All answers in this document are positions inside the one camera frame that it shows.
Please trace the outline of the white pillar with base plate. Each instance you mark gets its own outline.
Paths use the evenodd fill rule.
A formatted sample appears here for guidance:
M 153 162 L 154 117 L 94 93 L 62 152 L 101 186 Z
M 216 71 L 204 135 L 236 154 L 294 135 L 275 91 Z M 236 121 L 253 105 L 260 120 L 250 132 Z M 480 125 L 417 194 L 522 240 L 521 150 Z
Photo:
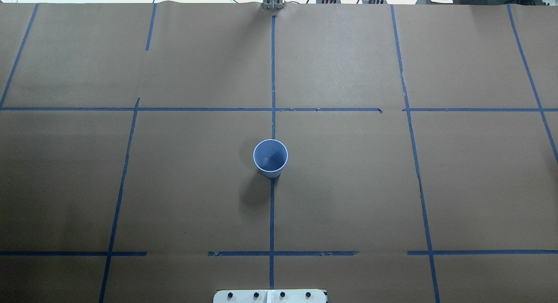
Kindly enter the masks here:
M 327 303 L 322 289 L 232 289 L 219 290 L 214 303 Z

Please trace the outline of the light blue ribbed cup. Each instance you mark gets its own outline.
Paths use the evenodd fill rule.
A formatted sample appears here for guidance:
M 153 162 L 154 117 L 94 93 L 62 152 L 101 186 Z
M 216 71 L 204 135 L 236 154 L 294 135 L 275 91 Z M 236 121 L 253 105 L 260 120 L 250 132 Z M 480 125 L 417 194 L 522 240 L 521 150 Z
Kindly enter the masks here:
M 253 150 L 253 162 L 259 172 L 269 178 L 277 178 L 285 168 L 289 153 L 279 140 L 260 141 Z

